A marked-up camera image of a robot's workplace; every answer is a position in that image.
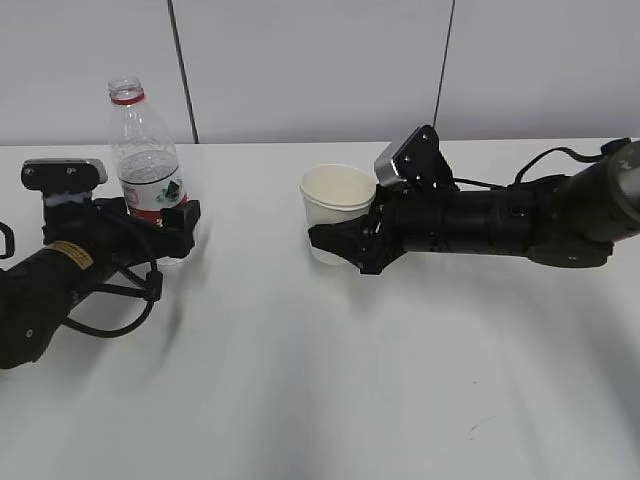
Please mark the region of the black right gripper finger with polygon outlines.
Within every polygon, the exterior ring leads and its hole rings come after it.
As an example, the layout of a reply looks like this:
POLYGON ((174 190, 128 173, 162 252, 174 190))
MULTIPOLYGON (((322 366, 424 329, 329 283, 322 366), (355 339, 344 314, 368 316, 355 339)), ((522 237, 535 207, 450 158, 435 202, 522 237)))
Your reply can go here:
POLYGON ((379 273, 374 252, 379 220, 379 214, 369 213, 340 223, 318 224, 308 229, 308 236, 313 247, 337 255, 360 273, 379 273))

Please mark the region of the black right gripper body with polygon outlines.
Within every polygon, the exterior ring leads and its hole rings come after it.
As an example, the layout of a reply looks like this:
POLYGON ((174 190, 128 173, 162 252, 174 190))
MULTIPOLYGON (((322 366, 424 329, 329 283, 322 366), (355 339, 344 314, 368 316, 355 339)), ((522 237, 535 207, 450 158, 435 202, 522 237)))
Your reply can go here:
POLYGON ((379 274, 408 252, 454 253, 446 216, 456 187, 429 192, 408 187, 378 187, 363 221, 359 272, 379 274))

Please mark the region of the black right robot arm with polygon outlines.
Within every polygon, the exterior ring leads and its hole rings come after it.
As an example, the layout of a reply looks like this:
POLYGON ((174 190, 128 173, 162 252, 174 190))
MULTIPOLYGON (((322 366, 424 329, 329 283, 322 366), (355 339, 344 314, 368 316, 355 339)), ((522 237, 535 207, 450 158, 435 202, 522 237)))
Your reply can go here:
POLYGON ((639 144, 611 141, 589 163, 573 176, 463 191, 436 148, 422 156, 403 154, 399 182, 379 184, 367 214, 313 226, 309 239, 373 275, 408 252, 600 267, 615 243, 639 233, 639 144))

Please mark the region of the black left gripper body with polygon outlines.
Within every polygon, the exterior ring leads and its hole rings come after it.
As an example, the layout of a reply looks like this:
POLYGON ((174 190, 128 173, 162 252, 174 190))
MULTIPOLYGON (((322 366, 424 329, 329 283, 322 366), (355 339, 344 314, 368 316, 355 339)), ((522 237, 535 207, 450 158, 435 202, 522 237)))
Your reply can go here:
POLYGON ((44 244, 68 242, 93 260, 89 267, 96 280, 117 273, 136 280, 130 269, 147 263, 158 269, 152 235, 158 229, 128 214, 122 197, 94 199, 89 192, 44 194, 44 244))

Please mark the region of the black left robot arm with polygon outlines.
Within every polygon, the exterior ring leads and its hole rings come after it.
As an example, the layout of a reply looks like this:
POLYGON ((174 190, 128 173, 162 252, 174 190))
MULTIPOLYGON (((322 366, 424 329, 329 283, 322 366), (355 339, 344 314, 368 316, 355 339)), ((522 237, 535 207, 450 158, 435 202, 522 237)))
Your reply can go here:
POLYGON ((1 273, 1 367, 36 362, 60 326, 96 338, 140 327, 160 300, 160 259, 183 259, 195 246, 197 200, 161 211, 156 226, 128 213, 121 197, 66 203, 44 210, 44 246, 1 273), (141 299, 131 323, 102 330, 71 319, 94 293, 141 299))

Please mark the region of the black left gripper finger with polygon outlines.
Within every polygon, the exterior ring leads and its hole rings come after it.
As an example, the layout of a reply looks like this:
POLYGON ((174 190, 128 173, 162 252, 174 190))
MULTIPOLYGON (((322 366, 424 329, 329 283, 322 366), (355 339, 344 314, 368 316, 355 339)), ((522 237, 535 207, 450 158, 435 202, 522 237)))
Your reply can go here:
POLYGON ((201 218, 198 200, 188 200, 160 211, 162 225, 152 234, 157 259, 185 259, 195 247, 195 229, 201 218))

